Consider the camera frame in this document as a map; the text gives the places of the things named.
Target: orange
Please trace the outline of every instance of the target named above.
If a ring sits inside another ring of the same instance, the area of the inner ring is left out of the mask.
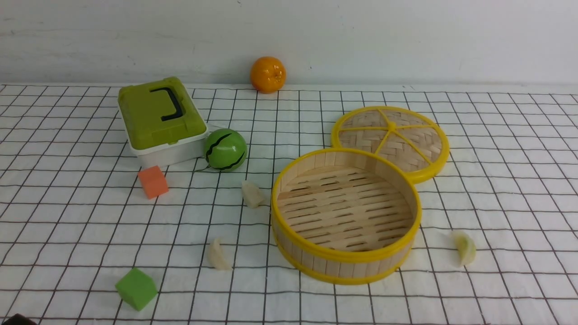
[[[251,68],[251,84],[264,94],[281,89],[286,78],[285,67],[278,58],[261,57]]]

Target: green lid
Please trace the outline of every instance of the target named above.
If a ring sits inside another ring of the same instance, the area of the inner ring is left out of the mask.
[[[172,145],[207,130],[187,90],[176,77],[121,88],[118,107],[136,150]]]

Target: toy watermelon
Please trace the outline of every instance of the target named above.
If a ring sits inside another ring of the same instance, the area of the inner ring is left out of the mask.
[[[247,157],[247,142],[228,128],[211,133],[205,141],[205,159],[218,171],[230,172],[243,164]]]

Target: steamer basket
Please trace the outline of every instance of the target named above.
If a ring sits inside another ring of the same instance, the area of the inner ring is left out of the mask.
[[[296,159],[279,175],[271,201],[283,256],[312,278],[341,285],[394,272],[421,221],[419,197],[403,172],[355,149],[323,149]]]
[[[360,149],[386,159],[414,183],[437,175],[450,155],[442,129],[407,109],[373,106],[342,116],[331,132],[331,145]]]

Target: dark object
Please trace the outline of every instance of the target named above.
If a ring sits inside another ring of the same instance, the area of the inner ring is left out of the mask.
[[[17,313],[16,315],[10,317],[10,319],[8,319],[7,321],[2,323],[2,325],[36,325],[36,323]]]

